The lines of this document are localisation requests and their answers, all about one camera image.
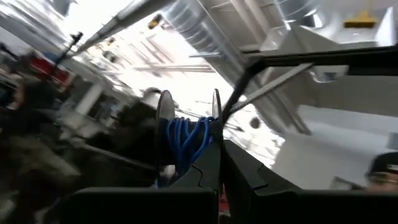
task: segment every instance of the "white wall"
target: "white wall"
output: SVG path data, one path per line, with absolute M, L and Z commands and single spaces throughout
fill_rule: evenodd
M 398 118 L 311 106 L 299 115 L 311 136 L 287 133 L 273 170 L 304 189 L 329 189 L 335 177 L 365 185 L 364 174 L 374 156 L 387 148 Z

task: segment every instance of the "cap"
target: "cap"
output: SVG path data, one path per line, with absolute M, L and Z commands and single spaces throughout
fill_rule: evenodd
M 378 155 L 370 166 L 369 173 L 388 172 L 398 174 L 398 152 L 389 152 Z

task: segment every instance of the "blue cable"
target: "blue cable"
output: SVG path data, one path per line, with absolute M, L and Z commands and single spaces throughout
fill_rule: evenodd
M 200 118 L 192 131 L 190 131 L 190 120 L 175 118 L 167 123 L 166 137 L 171 150 L 176 158 L 176 170 L 179 176 L 183 175 L 205 150 L 209 143 L 213 142 L 210 133 L 210 123 L 215 119 L 212 117 Z M 205 134 L 199 148 L 195 148 L 195 139 L 202 126 Z

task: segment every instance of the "coiled blue cable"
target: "coiled blue cable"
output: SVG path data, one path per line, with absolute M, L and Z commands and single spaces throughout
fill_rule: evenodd
M 210 122 L 213 117 L 200 118 L 192 131 L 190 131 L 190 120 L 175 118 L 167 123 L 166 135 L 171 150 L 176 158 L 176 170 L 179 176 L 183 175 L 195 162 L 209 143 L 213 142 L 210 134 Z M 200 147 L 195 148 L 195 139 L 202 127 L 205 127 L 205 134 Z

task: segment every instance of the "person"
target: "person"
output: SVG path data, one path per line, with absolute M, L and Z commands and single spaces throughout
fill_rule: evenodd
M 374 158 L 366 174 L 374 192 L 398 192 L 398 152 L 389 152 Z

